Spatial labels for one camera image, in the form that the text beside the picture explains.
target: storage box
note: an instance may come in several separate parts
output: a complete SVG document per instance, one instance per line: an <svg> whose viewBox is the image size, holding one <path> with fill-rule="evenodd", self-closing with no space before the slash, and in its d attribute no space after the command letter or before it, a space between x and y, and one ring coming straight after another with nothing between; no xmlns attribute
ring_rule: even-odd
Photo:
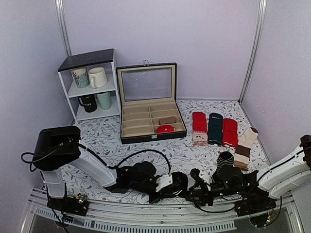
<svg viewBox="0 0 311 233"><path fill-rule="evenodd" d="M187 135L176 104L176 63L118 67L123 144ZM159 120L174 117L174 132L157 133Z"/></svg>

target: beige compartment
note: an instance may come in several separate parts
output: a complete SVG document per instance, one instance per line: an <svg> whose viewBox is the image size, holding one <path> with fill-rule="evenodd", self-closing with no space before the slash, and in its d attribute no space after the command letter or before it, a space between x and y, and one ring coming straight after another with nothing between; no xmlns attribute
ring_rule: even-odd
<svg viewBox="0 0 311 233"><path fill-rule="evenodd" d="M122 128L132 128L132 127L142 127L142 126L152 126L150 119L141 120L128 120L122 123Z"/></svg>
<svg viewBox="0 0 311 233"><path fill-rule="evenodd" d="M179 116L178 110L166 110L166 111L158 111L158 112L151 112L152 118L158 117L170 117L170 116Z"/></svg>
<svg viewBox="0 0 311 233"><path fill-rule="evenodd" d="M134 113L123 115L123 121L139 119L150 119L150 113Z"/></svg>
<svg viewBox="0 0 311 233"><path fill-rule="evenodd" d="M175 132L186 130L183 123L175 123L175 124L169 124L169 125L170 125L170 126L173 126L173 127L175 128ZM155 133L156 133L156 130L157 130L158 128L159 128L159 125L154 126L154 131L155 131Z"/></svg>
<svg viewBox="0 0 311 233"><path fill-rule="evenodd" d="M162 117L157 117L157 118L152 118L152 124L153 125L159 125L159 120L167 117L175 117L176 123L182 123L181 117L180 116L162 116Z"/></svg>
<svg viewBox="0 0 311 233"><path fill-rule="evenodd" d="M151 126L122 129L122 137L133 137L149 134L153 134L153 129Z"/></svg>
<svg viewBox="0 0 311 233"><path fill-rule="evenodd" d="M167 104L150 106L151 112L163 111L163 110L174 110L174 109L177 109L176 104L174 104L174 103L167 103Z"/></svg>
<svg viewBox="0 0 311 233"><path fill-rule="evenodd" d="M123 114L132 114L132 113L148 113L149 107L148 106L140 106L140 107L127 107L123 108Z"/></svg>

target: black mug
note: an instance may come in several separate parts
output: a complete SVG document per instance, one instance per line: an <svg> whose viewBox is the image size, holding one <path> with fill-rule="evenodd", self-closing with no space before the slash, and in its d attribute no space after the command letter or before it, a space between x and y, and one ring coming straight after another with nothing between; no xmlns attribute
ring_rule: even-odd
<svg viewBox="0 0 311 233"><path fill-rule="evenodd" d="M87 113L94 112L97 109L94 95L80 96L78 101Z"/></svg>

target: shelf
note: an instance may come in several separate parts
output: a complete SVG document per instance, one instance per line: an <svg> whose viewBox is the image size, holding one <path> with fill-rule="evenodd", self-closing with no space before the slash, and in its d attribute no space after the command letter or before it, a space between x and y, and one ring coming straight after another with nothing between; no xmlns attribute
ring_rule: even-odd
<svg viewBox="0 0 311 233"><path fill-rule="evenodd" d="M96 93L116 90L114 82L113 82L112 74L106 74L106 75L107 75L108 83L105 86L101 86L95 89L93 89L91 85L88 85L85 88L78 88L76 83L72 81L71 87L68 92L68 97L73 98L73 97L78 97L78 96L85 96L85 95L90 95L90 94L96 94Z"/></svg>
<svg viewBox="0 0 311 233"><path fill-rule="evenodd" d="M113 62L113 49L100 50L95 52L82 53L74 56L69 56L59 67L58 72L86 67L101 63Z"/></svg>
<svg viewBox="0 0 311 233"><path fill-rule="evenodd" d="M97 99L96 99L96 104L97 104L97 109L96 111L92 113L87 113L84 110L84 107L79 105L78 113L77 113L78 121L120 115L119 110L118 110L117 98L115 96L111 97L111 108L108 110L103 110Z"/></svg>

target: ventilation grille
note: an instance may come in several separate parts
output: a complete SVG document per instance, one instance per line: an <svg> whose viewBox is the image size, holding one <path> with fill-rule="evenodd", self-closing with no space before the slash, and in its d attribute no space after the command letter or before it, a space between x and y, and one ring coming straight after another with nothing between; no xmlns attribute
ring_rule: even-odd
<svg viewBox="0 0 311 233"><path fill-rule="evenodd" d="M52 210L44 208L36 208L35 213L39 216L57 221L56 216ZM227 221L222 223L213 223L196 226L176 226L176 227L149 227L149 226L127 226L122 224L104 223L96 220L84 219L80 224L64 221L72 226L82 227L91 230L103 231L105 233L207 233L207 232L225 232L235 230L234 221Z"/></svg>

